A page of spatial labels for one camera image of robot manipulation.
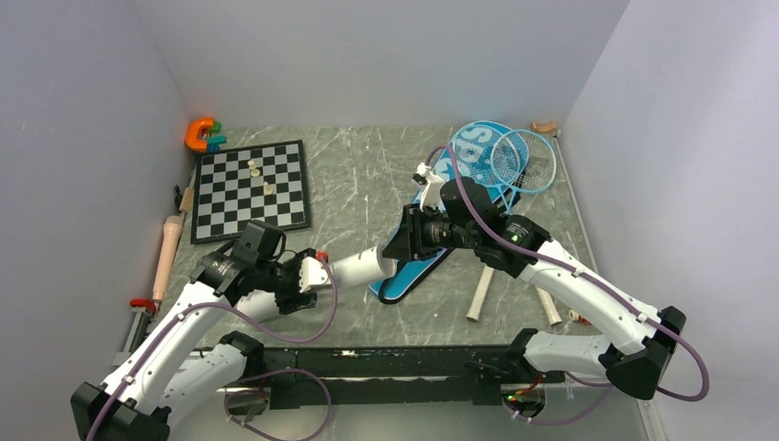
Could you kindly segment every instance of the marble surface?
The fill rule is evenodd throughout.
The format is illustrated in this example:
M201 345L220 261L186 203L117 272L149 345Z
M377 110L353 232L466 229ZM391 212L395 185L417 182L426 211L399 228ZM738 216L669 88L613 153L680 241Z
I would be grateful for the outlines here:
M288 249L313 247L331 259L346 257L386 242L397 225L401 206L416 192L412 173L435 146L445 143L453 127L310 127L242 128L224 130L225 148L302 139L306 150L312 227L289 232ZM559 240L589 266L590 257L581 232L567 177L558 167L555 182L538 195L523 195L514 207ZM162 306L167 312L175 302L198 259L219 243L189 243L190 219L175 258L168 294ZM309 345L463 345L505 344L524 327L556 334L592 334L592 327L565 322L552 330L535 289L525 282L496 273L478 323L465 314L483 265L467 250L456 250L407 298L397 305L382 305L367 288L340 293L333 326ZM314 334L327 319L330 299L315 310L298 311L274 320L275 331L298 337ZM560 315L568 308L557 302ZM252 335L267 345L287 345L271 339L228 316L201 341L214 345L232 330Z

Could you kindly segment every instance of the white wall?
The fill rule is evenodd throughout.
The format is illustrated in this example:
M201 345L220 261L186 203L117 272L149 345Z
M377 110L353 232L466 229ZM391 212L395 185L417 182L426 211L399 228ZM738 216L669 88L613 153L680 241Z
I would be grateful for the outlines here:
M129 2L0 5L0 439L76 439L149 296L191 164L184 103Z
M775 439L779 4L630 2L563 131L598 265L688 315L672 439ZM694 393L677 353L666 384Z
M134 0L231 126L562 121L627 0Z

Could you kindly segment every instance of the robotic arm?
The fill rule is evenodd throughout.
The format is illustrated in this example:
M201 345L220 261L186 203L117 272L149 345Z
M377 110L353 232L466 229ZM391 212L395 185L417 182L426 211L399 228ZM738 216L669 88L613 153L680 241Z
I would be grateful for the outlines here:
M658 311L614 288L528 218L501 214L486 189L469 178L462 178L468 198L493 231L577 270L564 271L497 243L477 225L455 181L444 183L422 165L414 179L424 189L422 201L403 207L401 226L386 247L376 246L333 264L306 249L282 263L276 251L285 247L284 233L253 220L237 243L204 256L174 307L130 359L99 386L83 383L73 394L81 439L88 438L96 420L100 426L93 430L95 440L167 439L171 428L214 390L265 372L263 345L240 333L225 335L207 356L179 372L203 334L231 307L257 322L266 321L314 307L317 295L328 291L333 282L339 289L365 286L394 276L397 261L424 260L441 248L473 250L486 265L543 288L603 332L565 336L524 329L501 356L509 374L502 380L565 370L606 376L620 390L642 400L654 395L676 343L646 320L679 333L686 321L680 311L673 307ZM640 315L629 313L583 280L585 272L613 288Z

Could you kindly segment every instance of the white racket grip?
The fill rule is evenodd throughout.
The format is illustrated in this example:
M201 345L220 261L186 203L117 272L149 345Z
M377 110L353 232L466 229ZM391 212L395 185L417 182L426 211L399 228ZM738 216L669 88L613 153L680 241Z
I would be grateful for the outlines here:
M487 289L490 288L490 282L492 281L492 275L495 273L493 268L484 266L484 270L481 271L481 278L479 284L476 287L476 292L473 293L473 301L470 303L470 309L465 318L469 322L478 322L481 315L481 306L484 304L484 299L487 298Z
M562 318L560 318L558 309L555 308L555 301L552 300L552 296L548 292L541 288L536 288L538 298L541 299L541 306L544 307L544 311L547 313L550 326L557 326L562 324Z

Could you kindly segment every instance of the racket handle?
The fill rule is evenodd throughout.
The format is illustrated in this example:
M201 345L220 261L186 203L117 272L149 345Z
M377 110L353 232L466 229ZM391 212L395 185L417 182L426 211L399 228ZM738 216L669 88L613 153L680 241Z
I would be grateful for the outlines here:
M541 288L536 288L538 298L541 299L541 306L544 307L544 312L547 313L550 326L558 326L562 324L562 319L559 316L558 309L555 308L555 302L552 300L552 296L548 292Z
M487 298L487 289L490 288L490 282L492 281L492 275L495 274L495 270L489 266L484 266L484 270L481 271L481 278L479 284L476 287L476 292L473 294L473 301L470 303L470 309L465 318L469 322L478 322L481 315L481 306L484 305L484 299Z
M165 297L165 290L168 288L168 278L170 277L175 249L178 247L178 239L181 237L181 218L170 216L165 220L163 226L163 248L160 250L160 261L157 264L157 276L154 278L154 288L152 289L152 300L159 306Z

